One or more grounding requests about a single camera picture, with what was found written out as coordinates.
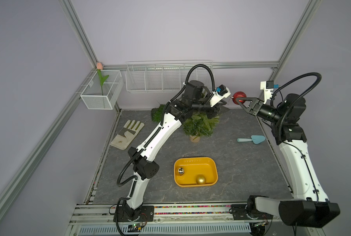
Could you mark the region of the red ribbed ornament ball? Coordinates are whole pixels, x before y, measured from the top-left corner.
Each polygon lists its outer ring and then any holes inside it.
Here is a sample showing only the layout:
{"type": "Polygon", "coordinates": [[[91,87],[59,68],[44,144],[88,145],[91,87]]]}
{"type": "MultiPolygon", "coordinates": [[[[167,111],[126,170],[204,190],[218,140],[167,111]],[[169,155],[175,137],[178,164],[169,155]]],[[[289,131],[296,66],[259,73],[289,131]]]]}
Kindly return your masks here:
{"type": "Polygon", "coordinates": [[[243,91],[238,91],[234,93],[232,100],[236,105],[244,104],[245,100],[242,100],[242,98],[246,98],[246,97],[247,95],[243,91]]]}

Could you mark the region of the small green christmas tree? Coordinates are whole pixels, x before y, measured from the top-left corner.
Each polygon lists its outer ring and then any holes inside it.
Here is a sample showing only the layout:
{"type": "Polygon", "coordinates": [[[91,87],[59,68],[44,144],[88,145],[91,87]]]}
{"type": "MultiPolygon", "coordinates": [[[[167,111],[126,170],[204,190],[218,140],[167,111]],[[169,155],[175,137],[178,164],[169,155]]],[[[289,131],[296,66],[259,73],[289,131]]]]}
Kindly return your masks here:
{"type": "Polygon", "coordinates": [[[190,141],[197,143],[201,137],[211,137],[219,121],[219,116],[208,118],[204,113],[195,113],[183,123],[182,128],[190,141]]]}

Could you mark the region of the yellow plastic tray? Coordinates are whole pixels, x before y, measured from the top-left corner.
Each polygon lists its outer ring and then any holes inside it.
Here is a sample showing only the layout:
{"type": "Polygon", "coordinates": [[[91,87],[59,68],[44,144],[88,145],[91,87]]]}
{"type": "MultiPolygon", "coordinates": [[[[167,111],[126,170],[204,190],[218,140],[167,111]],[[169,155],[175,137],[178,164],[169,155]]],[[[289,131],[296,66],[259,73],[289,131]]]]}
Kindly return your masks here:
{"type": "Polygon", "coordinates": [[[179,187],[212,186],[218,181],[216,163],[210,157],[180,158],[174,163],[174,180],[179,187]],[[182,176],[176,173],[179,167],[185,170],[182,176]],[[198,175],[204,175],[207,179],[207,183],[204,185],[197,184],[196,177],[198,175]]]}

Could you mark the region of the gold ornament ball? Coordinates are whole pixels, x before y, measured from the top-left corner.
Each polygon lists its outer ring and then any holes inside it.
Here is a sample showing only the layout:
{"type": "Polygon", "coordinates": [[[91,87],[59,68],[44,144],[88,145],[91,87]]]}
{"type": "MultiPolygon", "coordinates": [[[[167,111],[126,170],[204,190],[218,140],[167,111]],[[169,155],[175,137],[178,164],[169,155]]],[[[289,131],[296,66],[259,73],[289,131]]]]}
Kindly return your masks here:
{"type": "Polygon", "coordinates": [[[199,184],[199,185],[204,185],[207,183],[207,179],[204,175],[198,175],[196,177],[196,183],[199,184]]]}

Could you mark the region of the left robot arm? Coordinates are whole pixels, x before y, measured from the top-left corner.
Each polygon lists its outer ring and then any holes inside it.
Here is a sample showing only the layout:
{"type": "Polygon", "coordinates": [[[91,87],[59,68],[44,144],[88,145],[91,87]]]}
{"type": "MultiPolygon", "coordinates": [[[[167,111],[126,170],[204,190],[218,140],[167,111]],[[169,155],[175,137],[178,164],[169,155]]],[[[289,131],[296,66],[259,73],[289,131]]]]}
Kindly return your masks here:
{"type": "Polygon", "coordinates": [[[155,130],[139,146],[129,149],[129,164],[133,165],[134,174],[129,178],[132,185],[122,204],[129,218],[139,217],[148,182],[159,170],[154,160],[170,136],[196,112],[205,113],[208,118],[216,117],[220,106],[225,104],[223,99],[231,94],[225,85],[220,85],[203,96],[204,88],[200,81],[184,83],[181,91],[166,103],[155,130]]]}

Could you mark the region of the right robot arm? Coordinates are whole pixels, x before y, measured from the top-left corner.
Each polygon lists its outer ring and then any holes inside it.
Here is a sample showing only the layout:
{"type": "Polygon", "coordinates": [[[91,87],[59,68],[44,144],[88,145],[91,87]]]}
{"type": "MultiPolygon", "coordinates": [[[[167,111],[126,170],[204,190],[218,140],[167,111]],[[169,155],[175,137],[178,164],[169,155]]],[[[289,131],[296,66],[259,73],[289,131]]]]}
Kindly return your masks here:
{"type": "Polygon", "coordinates": [[[340,214],[322,189],[311,163],[307,139],[297,121],[306,109],[305,99],[288,94],[278,107],[253,97],[235,97],[234,102],[250,115],[271,122],[272,133],[287,164],[292,182],[292,199],[276,200],[251,195],[246,212],[253,216],[266,213],[287,226],[323,228],[340,214]]]}

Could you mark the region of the green artificial grass mat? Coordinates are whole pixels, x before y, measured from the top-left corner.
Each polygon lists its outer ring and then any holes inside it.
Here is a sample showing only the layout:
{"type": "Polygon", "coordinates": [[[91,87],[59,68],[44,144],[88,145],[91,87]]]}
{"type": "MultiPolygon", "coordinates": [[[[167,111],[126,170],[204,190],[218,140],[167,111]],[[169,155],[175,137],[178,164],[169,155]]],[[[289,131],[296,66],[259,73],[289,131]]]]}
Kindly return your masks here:
{"type": "Polygon", "coordinates": [[[158,108],[151,109],[151,119],[153,122],[155,123],[161,122],[161,119],[163,117],[162,112],[164,108],[165,108],[165,104],[161,104],[158,108]]]}

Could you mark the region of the silver ornament ball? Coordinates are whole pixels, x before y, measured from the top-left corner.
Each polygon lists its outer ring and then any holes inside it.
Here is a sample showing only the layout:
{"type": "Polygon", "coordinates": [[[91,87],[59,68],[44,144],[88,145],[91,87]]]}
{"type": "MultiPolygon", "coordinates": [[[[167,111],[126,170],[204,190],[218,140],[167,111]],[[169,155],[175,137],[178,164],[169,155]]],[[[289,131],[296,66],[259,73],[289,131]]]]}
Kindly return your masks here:
{"type": "Polygon", "coordinates": [[[182,176],[182,175],[184,175],[185,170],[184,170],[182,167],[179,167],[179,168],[177,169],[176,173],[177,173],[179,176],[182,176]]]}

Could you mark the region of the white green gardening glove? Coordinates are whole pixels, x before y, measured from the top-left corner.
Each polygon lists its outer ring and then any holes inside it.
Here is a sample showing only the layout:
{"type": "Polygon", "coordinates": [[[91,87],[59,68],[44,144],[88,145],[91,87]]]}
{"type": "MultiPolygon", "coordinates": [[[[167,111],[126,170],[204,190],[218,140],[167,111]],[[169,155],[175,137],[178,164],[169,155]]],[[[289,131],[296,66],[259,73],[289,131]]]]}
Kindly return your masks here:
{"type": "Polygon", "coordinates": [[[123,128],[118,132],[114,139],[110,142],[110,146],[125,150],[131,142],[137,137],[139,132],[144,128],[145,124],[141,121],[128,120],[123,128]]]}

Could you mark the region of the small white mesh basket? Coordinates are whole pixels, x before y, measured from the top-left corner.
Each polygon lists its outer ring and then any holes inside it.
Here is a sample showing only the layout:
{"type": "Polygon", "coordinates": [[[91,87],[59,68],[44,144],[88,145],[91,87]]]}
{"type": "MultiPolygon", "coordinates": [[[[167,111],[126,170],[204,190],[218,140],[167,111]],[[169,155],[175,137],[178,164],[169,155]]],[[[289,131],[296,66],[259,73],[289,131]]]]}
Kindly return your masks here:
{"type": "Polygon", "coordinates": [[[113,110],[123,88],[123,78],[119,70],[102,70],[103,76],[109,75],[103,86],[104,95],[97,71],[81,92],[81,99],[89,110],[113,110]]]}

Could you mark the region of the pink artificial tulip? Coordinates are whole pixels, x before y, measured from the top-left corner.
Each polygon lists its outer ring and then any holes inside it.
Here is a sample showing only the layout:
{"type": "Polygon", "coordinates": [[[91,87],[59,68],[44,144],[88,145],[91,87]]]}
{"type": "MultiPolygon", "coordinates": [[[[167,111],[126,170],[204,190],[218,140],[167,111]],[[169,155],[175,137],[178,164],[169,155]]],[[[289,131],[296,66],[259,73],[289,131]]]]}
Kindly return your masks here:
{"type": "Polygon", "coordinates": [[[102,95],[104,95],[103,86],[104,86],[105,81],[108,79],[109,75],[103,76],[103,74],[102,74],[103,64],[100,63],[100,62],[98,62],[96,64],[96,69],[97,69],[97,74],[98,74],[98,77],[99,77],[101,93],[102,93],[102,95]]]}

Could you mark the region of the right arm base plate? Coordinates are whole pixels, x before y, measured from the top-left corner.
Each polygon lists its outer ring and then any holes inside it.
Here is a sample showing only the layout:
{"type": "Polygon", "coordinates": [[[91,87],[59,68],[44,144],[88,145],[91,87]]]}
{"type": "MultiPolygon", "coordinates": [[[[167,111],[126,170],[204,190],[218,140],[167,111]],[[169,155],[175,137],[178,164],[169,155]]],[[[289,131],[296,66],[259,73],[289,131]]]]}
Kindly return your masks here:
{"type": "Polygon", "coordinates": [[[232,204],[229,213],[234,220],[271,220],[273,216],[259,212],[256,209],[249,209],[247,204],[232,204]]]}

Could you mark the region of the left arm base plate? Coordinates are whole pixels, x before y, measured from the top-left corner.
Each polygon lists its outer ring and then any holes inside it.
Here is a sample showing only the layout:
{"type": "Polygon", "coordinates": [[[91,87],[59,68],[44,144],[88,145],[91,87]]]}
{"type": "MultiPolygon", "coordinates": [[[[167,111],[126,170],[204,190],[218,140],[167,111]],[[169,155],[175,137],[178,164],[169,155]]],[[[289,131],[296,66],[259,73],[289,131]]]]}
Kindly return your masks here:
{"type": "Polygon", "coordinates": [[[128,205],[119,206],[114,214],[114,222],[153,222],[154,206],[140,206],[132,209],[128,205]]]}

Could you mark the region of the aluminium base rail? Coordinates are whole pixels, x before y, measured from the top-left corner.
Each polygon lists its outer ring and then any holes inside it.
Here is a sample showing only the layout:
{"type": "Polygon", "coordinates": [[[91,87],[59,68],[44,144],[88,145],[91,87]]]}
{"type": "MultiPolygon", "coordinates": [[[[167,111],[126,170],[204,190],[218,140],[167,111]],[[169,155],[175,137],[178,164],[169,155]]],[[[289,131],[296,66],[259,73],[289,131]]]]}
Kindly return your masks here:
{"type": "Polygon", "coordinates": [[[204,235],[260,233],[266,236],[322,235],[316,228],[286,226],[279,217],[249,215],[246,203],[145,204],[136,219],[116,205],[76,206],[67,236],[204,235]]]}

